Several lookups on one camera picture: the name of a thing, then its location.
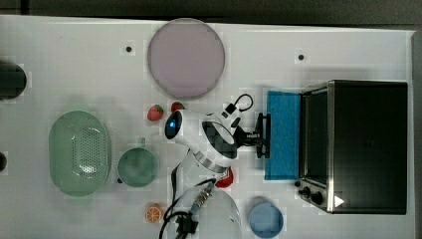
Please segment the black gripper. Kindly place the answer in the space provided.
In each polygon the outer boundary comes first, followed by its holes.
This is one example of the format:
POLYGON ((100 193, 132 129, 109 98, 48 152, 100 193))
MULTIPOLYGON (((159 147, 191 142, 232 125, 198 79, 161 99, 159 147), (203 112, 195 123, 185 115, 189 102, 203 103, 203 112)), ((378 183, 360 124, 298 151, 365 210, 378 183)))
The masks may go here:
POLYGON ((237 147, 258 145, 261 140, 261 134, 258 131, 244 131, 240 127, 240 121, 240 118, 235 118, 230 125, 230 130, 232 132, 235 145, 237 147))

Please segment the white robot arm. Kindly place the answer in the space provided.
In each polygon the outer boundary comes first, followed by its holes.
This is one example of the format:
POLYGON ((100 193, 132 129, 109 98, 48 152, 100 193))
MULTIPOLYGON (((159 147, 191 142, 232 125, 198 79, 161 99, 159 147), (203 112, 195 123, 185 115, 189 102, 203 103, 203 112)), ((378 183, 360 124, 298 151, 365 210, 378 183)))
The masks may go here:
POLYGON ((165 137, 188 148, 172 170, 171 204, 166 209, 159 239, 242 239, 242 225, 234 199, 217 187, 229 174, 242 146, 262 153, 263 119, 253 131, 239 126, 238 113, 201 114, 179 110, 164 126, 165 137))

